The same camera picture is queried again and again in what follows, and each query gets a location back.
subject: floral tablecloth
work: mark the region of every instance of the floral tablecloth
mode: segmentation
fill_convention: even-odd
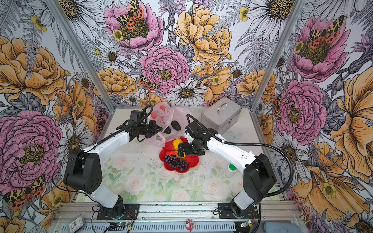
[[[236,142],[252,141],[246,140],[255,134],[248,129],[249,119],[247,110],[242,110],[238,122],[223,136]],[[137,140],[124,145],[104,163],[103,182],[125,202],[230,201],[242,189],[242,174],[229,172],[229,162],[215,153],[206,151],[195,168],[179,174],[163,167],[160,151],[161,148]],[[279,200],[279,197],[267,199]],[[79,194],[76,201],[90,200]]]

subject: green cap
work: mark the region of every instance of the green cap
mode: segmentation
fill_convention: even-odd
[[[231,169],[232,171],[237,170],[237,168],[236,168],[235,166],[233,166],[233,164],[230,164],[230,165],[229,165],[229,169]]]

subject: red plate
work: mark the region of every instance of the red plate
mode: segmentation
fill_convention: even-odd
[[[180,139],[183,141],[183,142],[188,142],[188,140],[185,138],[185,137],[180,137]],[[186,158],[185,158],[185,161],[187,161],[189,163],[188,165],[188,168],[185,169],[184,171],[180,171],[180,168],[172,168],[170,167],[170,165],[168,165],[168,163],[164,162],[164,157],[166,156],[166,151],[173,151],[175,150],[175,148],[173,147],[173,142],[174,140],[172,141],[169,141],[169,142],[166,142],[166,144],[164,145],[163,149],[161,150],[161,152],[159,153],[159,159],[163,162],[163,166],[166,170],[168,171],[176,171],[178,173],[186,173],[187,171],[189,171],[189,169],[191,167],[195,167],[198,165],[200,159],[198,158],[198,156],[193,156],[193,155],[187,155]]]

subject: plastic bag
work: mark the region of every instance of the plastic bag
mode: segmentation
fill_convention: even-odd
[[[170,107],[166,102],[160,102],[153,108],[153,112],[148,117],[148,120],[155,120],[157,125],[162,127],[162,132],[157,133],[151,138],[145,141],[150,145],[157,147],[164,147],[165,143],[181,136],[184,136],[185,127],[188,125],[187,114],[190,114],[188,108],[182,107]],[[177,121],[181,127],[181,130],[176,131],[172,128],[171,122]],[[163,131],[170,126],[171,133],[166,134]]]

